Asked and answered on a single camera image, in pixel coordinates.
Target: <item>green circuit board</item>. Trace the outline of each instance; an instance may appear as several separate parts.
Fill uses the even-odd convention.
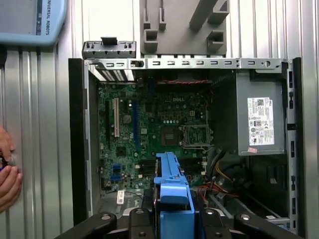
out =
[[[191,186],[201,185],[211,139],[206,99],[198,92],[100,84],[102,190],[149,188],[156,154],[164,152],[177,156]]]

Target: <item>universal robots label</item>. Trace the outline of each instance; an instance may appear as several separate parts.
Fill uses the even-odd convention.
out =
[[[249,145],[275,144],[273,101],[269,98],[248,98]]]
[[[48,0],[46,6],[46,28],[45,35],[50,35],[50,26],[51,26],[51,0]]]

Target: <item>sticker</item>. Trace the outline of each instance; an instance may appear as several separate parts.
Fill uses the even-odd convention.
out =
[[[276,219],[274,216],[266,216],[267,219]]]
[[[249,146],[275,144],[273,101],[248,98]]]
[[[124,204],[124,194],[125,191],[118,191],[117,204]]]
[[[250,153],[257,153],[257,149],[256,148],[251,148],[249,147],[247,152],[250,152]]]

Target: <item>finger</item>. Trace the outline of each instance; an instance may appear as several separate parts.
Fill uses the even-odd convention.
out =
[[[7,166],[5,167],[1,172],[0,172],[0,186],[2,185],[2,183],[5,181],[5,179],[7,178],[7,176],[9,175],[11,171],[11,166]]]
[[[14,146],[13,140],[12,140],[11,136],[7,132],[0,133],[0,138],[5,138],[7,140],[11,151],[15,150],[15,146]]]
[[[0,138],[0,151],[6,161],[11,161],[10,146],[4,138]]]
[[[8,141],[9,146],[10,146],[10,150],[15,150],[15,146],[14,146],[12,138],[10,137],[8,132],[5,131],[5,129],[0,126],[0,138],[1,138],[1,136],[5,137],[5,139]]]
[[[19,188],[22,184],[22,174],[19,173],[15,179],[14,185],[10,188],[7,194],[0,198],[0,205],[9,203],[12,198],[19,192]]]
[[[8,203],[0,206],[0,213],[7,210],[9,207],[11,207],[18,200],[20,193],[21,193],[21,189],[22,189],[22,185],[20,185],[17,194]]]
[[[10,170],[9,175],[5,179],[5,181],[2,183],[0,186],[0,199],[3,197],[5,194],[7,194],[10,189],[13,187],[16,177],[18,175],[18,169],[17,167],[12,167]]]

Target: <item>dell logo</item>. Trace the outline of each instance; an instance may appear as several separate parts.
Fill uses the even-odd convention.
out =
[[[184,102],[184,98],[180,97],[180,98],[173,98],[173,102]]]

